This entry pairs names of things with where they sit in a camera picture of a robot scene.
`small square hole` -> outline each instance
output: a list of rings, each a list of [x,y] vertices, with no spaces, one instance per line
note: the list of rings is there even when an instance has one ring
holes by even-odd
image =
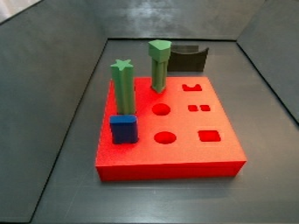
[[[201,111],[211,111],[211,106],[209,105],[200,105],[200,110]]]
[[[188,105],[188,110],[189,110],[191,112],[193,112],[193,111],[199,111],[196,105]]]

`green peg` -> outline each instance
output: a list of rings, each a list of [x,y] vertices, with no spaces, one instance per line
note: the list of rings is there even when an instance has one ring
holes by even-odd
[[[148,55],[152,57],[152,89],[160,94],[165,88],[167,66],[171,57],[172,42],[157,39],[149,41],[148,44]]]
[[[129,62],[131,59],[117,59],[116,64],[110,65],[116,92],[116,112],[120,115],[136,113],[133,66]]]

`red shape sorter board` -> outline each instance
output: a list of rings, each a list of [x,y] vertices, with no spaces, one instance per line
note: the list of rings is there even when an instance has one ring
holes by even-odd
[[[165,90],[135,78],[137,143],[112,144],[113,82],[97,145],[101,181],[236,176],[247,162],[207,77],[167,77]]]

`blue square block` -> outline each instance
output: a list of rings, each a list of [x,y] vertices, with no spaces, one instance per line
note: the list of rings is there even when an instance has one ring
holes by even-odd
[[[135,144],[137,142],[137,128],[135,115],[112,115],[109,128],[113,144]]]

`red square hole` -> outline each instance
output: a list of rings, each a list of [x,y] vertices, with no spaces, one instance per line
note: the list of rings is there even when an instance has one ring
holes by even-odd
[[[199,111],[196,105],[188,105],[188,110],[189,110],[191,112],[193,112],[193,111]]]
[[[200,130],[199,137],[203,142],[219,142],[220,133],[216,130]]]
[[[201,111],[211,111],[211,106],[209,105],[200,105],[200,110]]]

